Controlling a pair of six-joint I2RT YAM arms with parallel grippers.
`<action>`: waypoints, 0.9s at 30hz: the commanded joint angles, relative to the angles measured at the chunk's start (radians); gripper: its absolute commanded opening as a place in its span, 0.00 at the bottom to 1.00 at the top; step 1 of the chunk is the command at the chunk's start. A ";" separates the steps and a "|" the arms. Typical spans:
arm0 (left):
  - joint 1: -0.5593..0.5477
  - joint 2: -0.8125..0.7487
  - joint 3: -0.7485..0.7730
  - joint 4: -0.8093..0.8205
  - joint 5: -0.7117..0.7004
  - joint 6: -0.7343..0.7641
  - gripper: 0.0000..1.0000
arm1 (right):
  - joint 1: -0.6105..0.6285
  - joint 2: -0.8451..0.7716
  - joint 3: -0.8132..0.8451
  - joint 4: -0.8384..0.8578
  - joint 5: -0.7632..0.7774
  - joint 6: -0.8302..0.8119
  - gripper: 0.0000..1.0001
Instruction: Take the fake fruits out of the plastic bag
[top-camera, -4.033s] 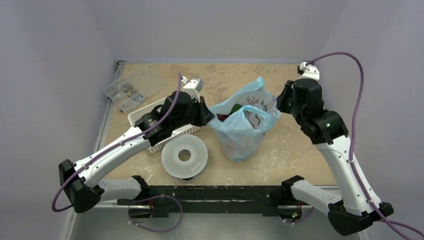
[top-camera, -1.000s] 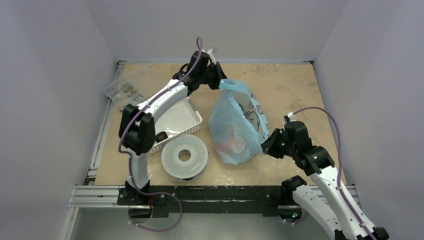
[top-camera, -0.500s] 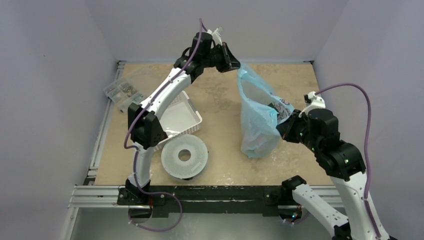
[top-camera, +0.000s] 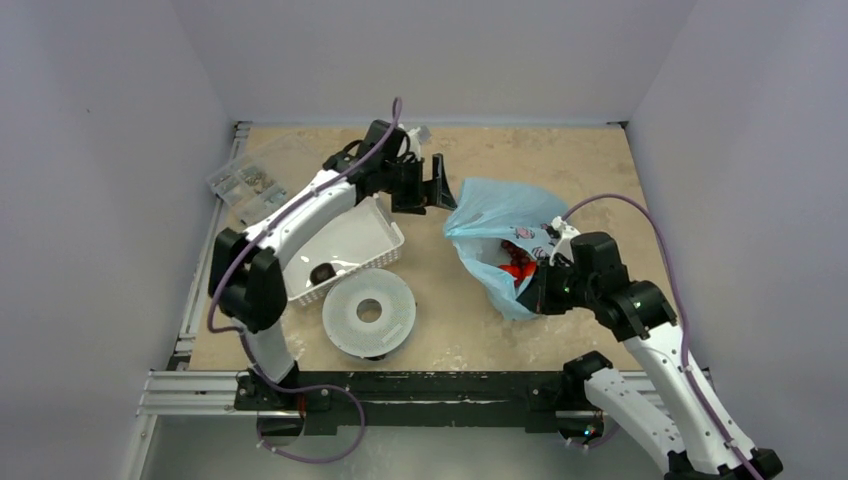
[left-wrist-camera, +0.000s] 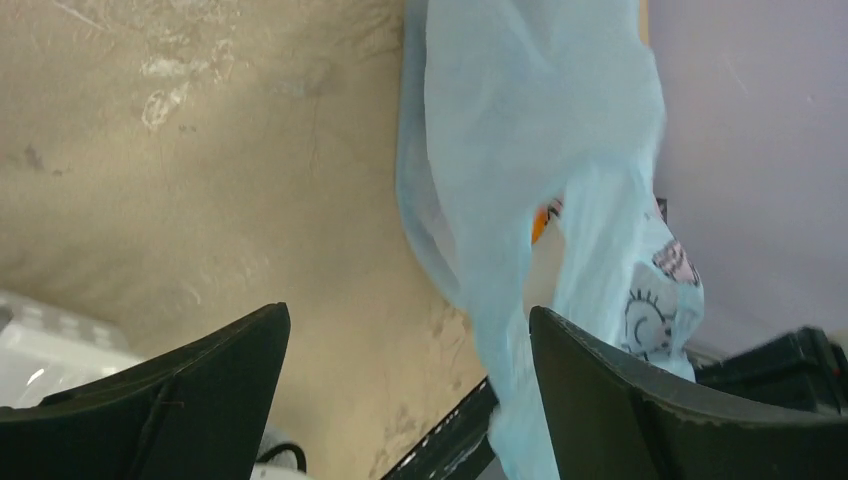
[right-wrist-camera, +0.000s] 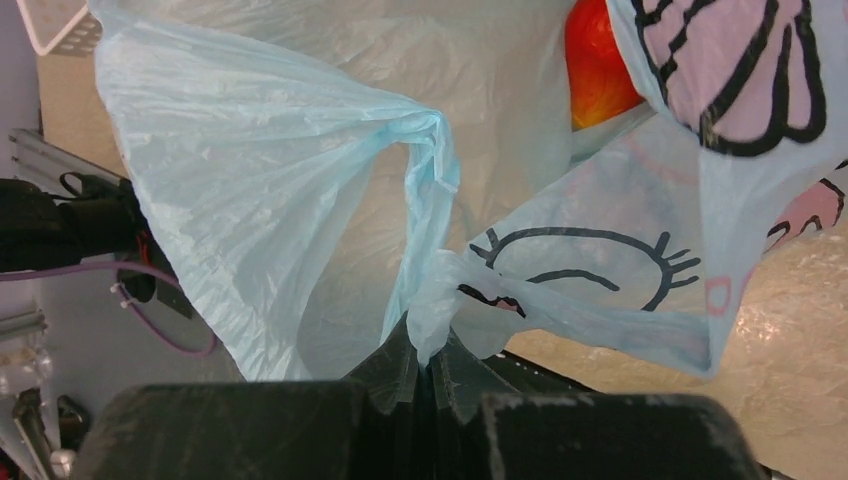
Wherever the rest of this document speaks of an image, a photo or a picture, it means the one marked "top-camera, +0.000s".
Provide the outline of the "light blue plastic bag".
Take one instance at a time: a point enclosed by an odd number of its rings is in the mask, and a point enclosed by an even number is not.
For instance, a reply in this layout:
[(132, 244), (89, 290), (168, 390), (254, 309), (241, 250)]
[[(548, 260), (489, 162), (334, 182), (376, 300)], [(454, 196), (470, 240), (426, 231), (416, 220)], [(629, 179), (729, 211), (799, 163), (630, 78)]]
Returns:
[(506, 320), (525, 321), (536, 316), (518, 302), (529, 282), (516, 284), (515, 278), (500, 268), (507, 259), (501, 243), (512, 243), (532, 260), (546, 258), (558, 242), (547, 228), (567, 210), (560, 197), (541, 187), (467, 178), (443, 234), (468, 273), (483, 285), (495, 310)]

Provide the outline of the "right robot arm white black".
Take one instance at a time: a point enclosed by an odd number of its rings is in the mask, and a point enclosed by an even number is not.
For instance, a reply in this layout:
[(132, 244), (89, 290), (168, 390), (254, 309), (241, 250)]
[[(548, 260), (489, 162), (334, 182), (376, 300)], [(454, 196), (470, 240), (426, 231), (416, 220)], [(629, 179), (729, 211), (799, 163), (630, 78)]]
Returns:
[(660, 406), (597, 351), (564, 365), (561, 392), (573, 406), (590, 403), (610, 416), (664, 478), (773, 479), (783, 472), (777, 453), (756, 446), (718, 399), (663, 291), (631, 279), (609, 234), (565, 227), (520, 301), (542, 315), (590, 311), (642, 367)]

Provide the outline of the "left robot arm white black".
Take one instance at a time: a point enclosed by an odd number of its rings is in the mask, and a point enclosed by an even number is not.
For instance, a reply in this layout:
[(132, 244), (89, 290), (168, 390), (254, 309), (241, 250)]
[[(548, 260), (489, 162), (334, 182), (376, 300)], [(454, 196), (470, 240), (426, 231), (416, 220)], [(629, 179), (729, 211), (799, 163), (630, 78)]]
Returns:
[(291, 376), (297, 363), (280, 325), (288, 303), (283, 271), (295, 254), (331, 221), (378, 193), (389, 195), (394, 213), (455, 209), (443, 155), (432, 155), (426, 178), (424, 157), (412, 138), (396, 121), (375, 120), (363, 138), (330, 155), (275, 213), (242, 231), (225, 228), (217, 234), (207, 329), (221, 333), (216, 313), (230, 318), (226, 329), (238, 334), (250, 370), (262, 379), (259, 395), (272, 408), (289, 407), (303, 390)]

